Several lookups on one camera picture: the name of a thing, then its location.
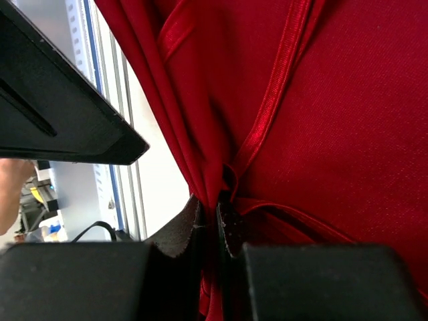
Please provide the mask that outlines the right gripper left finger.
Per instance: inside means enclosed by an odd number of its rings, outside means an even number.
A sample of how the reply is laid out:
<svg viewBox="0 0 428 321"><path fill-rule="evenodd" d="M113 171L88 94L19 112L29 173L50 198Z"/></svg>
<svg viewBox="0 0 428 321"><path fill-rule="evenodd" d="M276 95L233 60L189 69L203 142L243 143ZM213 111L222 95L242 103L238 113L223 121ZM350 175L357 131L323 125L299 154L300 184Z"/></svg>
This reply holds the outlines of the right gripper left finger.
<svg viewBox="0 0 428 321"><path fill-rule="evenodd" d="M198 320L203 208L145 241L21 243L1 254L2 320Z"/></svg>

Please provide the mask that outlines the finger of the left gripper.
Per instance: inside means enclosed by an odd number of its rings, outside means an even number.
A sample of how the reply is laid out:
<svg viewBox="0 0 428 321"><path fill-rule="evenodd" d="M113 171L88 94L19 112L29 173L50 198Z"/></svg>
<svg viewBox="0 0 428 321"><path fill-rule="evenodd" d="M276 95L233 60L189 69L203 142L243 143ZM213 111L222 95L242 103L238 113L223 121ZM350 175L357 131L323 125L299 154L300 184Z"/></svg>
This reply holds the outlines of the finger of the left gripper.
<svg viewBox="0 0 428 321"><path fill-rule="evenodd" d="M2 1L1 156L104 164L131 132L59 49Z"/></svg>

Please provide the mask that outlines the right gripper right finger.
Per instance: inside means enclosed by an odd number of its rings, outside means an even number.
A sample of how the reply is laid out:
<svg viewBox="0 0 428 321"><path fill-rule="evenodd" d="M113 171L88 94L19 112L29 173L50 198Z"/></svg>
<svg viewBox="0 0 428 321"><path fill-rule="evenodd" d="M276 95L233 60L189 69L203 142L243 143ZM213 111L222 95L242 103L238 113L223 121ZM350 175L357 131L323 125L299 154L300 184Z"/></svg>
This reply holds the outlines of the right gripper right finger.
<svg viewBox="0 0 428 321"><path fill-rule="evenodd" d="M425 320L403 260L378 245L252 245L231 204L216 208L225 320Z"/></svg>

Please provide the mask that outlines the red cloth napkin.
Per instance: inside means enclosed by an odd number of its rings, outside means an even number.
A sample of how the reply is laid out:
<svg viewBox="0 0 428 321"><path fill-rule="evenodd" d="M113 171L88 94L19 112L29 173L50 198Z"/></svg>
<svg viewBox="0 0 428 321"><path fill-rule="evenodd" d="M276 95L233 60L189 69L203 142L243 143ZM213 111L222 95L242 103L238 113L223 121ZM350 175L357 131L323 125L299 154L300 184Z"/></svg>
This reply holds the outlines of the red cloth napkin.
<svg viewBox="0 0 428 321"><path fill-rule="evenodd" d="M255 243L391 247L427 313L426 1L97 7L204 206L200 319L223 319L221 196Z"/></svg>

